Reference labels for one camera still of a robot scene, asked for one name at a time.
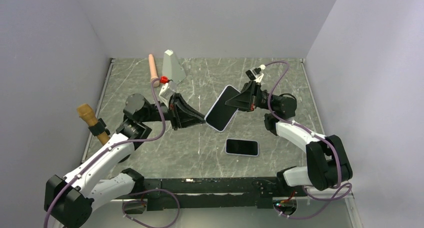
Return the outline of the phone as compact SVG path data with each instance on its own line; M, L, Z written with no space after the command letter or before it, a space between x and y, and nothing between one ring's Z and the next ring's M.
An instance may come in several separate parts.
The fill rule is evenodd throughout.
M237 108L226 105L226 101L240 92L232 85L227 85L206 113L204 120L208 126L223 132L237 112Z

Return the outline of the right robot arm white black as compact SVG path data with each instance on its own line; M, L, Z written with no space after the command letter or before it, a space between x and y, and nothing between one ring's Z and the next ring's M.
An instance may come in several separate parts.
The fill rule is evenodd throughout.
M293 166L276 175L276 191L288 196L295 187L314 187L319 191L335 188L353 177L353 170L343 142L337 135L316 133L294 120L297 99L290 93L275 95L261 89L255 81L244 84L242 90L224 100L226 106L243 112L267 109L265 128L290 141L306 155L305 166Z

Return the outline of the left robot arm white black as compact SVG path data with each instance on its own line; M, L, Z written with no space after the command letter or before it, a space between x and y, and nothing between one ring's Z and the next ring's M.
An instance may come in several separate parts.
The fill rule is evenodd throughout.
M171 95L168 104L154 104L135 93L125 101L123 122L92 157L60 177L53 175L46 183L44 210L46 228L80 228L93 211L121 196L139 197L146 189L145 178L132 168L116 177L105 175L123 162L145 142L158 140L164 133L150 138L146 122L170 121L174 130L205 123L204 115L188 105L180 93Z

